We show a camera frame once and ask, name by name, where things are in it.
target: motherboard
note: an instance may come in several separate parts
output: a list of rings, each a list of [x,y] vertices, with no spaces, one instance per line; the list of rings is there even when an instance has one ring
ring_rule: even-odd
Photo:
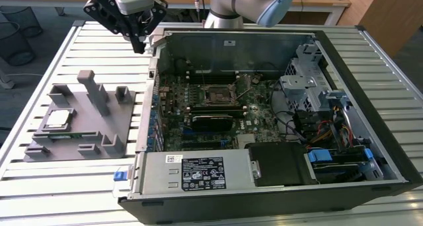
[[[243,149],[248,143],[279,142],[270,109],[275,82],[258,73],[162,77],[164,151]]]

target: red wire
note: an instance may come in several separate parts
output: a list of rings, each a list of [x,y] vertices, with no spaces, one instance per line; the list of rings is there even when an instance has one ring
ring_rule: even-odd
[[[351,147],[354,147],[354,145],[352,145],[352,130],[350,129],[350,144],[351,144]]]
[[[322,124],[324,123],[330,123],[331,121],[330,120],[326,120],[326,121],[322,121],[319,126],[318,126],[318,135],[320,134],[320,128],[322,128]]]

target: sticker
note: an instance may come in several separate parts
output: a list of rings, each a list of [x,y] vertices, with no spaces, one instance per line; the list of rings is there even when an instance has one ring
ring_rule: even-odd
[[[182,163],[184,155],[166,155],[166,163]]]
[[[182,159],[184,191],[226,189],[223,157]]]
[[[224,40],[224,41],[223,41],[223,45],[224,45],[224,46],[235,46],[235,44],[236,44],[236,41],[235,41],[235,40]]]

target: gray carpet floor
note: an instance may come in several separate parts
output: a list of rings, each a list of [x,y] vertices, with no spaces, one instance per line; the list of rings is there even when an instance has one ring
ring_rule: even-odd
[[[35,7],[34,12],[39,19],[44,33],[28,39],[36,54],[36,59],[27,65],[15,67],[10,66],[0,59],[2,70],[7,74],[14,73],[38,73],[44,74],[50,63],[55,57],[62,42],[67,36],[75,20],[92,20],[82,11],[82,8],[66,8],[66,16],[58,16],[52,7]],[[418,30],[417,34],[398,53],[394,61],[423,91],[423,31]],[[12,90],[4,90],[0,87],[0,126],[14,127],[20,112],[28,102],[32,92],[39,83],[39,76],[12,76],[16,83]],[[0,130],[0,145],[7,138],[8,132]]]

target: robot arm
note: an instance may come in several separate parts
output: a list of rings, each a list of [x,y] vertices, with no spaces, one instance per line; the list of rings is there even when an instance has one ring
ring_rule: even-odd
[[[160,0],[90,0],[84,12],[114,33],[131,41],[134,52],[143,54],[146,36],[166,16]]]
[[[292,0],[211,0],[207,28],[242,28],[242,17],[264,27],[279,23]],[[166,16],[163,0],[90,0],[84,12],[143,54],[146,36]]]
[[[275,26],[284,17],[292,0],[211,0],[207,28],[242,28],[246,17],[264,27]]]

